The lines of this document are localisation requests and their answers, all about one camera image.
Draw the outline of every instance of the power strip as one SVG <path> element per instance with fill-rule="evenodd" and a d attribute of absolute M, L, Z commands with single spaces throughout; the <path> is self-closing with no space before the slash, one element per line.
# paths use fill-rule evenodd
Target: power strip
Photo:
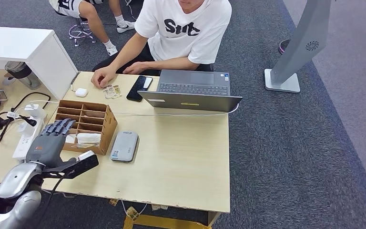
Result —
<path fill-rule="evenodd" d="M 18 146 L 16 147 L 16 150 L 13 153 L 12 158 L 25 159 L 26 154 L 29 151 L 31 144 L 33 143 L 34 139 L 40 134 L 40 132 L 43 128 L 43 119 L 42 118 L 30 117 L 30 119 L 34 119 L 37 121 L 37 124 L 33 127 L 34 132 L 31 136 L 26 136 L 24 134 L 21 135 Z"/>

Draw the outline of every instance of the gray robotic hand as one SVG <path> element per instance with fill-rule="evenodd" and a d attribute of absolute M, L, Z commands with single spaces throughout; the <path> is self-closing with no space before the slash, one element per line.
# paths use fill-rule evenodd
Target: gray robotic hand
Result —
<path fill-rule="evenodd" d="M 99 164 L 92 151 L 77 159 L 61 160 L 66 135 L 74 122 L 67 118 L 47 125 L 31 144 L 25 163 L 7 173 L 0 184 L 0 229 L 17 229 L 33 216 L 41 202 L 45 178 L 73 179 Z"/>

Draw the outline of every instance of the smartphone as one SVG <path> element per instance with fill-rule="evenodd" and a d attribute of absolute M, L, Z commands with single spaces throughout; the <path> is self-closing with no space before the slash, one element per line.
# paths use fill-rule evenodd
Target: smartphone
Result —
<path fill-rule="evenodd" d="M 127 99 L 133 100 L 137 102 L 142 101 L 142 96 L 138 94 L 138 91 L 147 91 L 149 85 L 151 85 L 153 78 L 140 75 L 138 76 L 137 81 L 135 81 L 134 85 L 132 86 L 130 92 L 128 92 Z"/>

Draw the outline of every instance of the man's hand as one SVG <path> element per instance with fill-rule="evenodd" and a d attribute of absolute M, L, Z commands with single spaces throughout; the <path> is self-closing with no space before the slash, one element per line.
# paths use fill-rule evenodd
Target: man's hand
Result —
<path fill-rule="evenodd" d="M 97 88 L 104 88 L 116 76 L 115 74 L 116 70 L 110 66 L 100 68 L 94 72 L 91 82 Z"/>
<path fill-rule="evenodd" d="M 135 62 L 131 64 L 129 67 L 127 67 L 122 73 L 130 75 L 138 75 L 147 69 L 148 67 L 146 65 L 146 62 Z"/>

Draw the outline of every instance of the speaker grille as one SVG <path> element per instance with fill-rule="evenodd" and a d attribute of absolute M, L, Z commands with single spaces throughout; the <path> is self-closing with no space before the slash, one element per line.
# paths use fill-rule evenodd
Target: speaker grille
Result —
<path fill-rule="evenodd" d="M 317 41 L 308 42 L 308 44 L 306 44 L 306 46 L 305 46 L 306 50 L 308 50 L 308 51 L 314 51 L 318 47 L 319 47 L 319 42 L 317 42 Z"/>

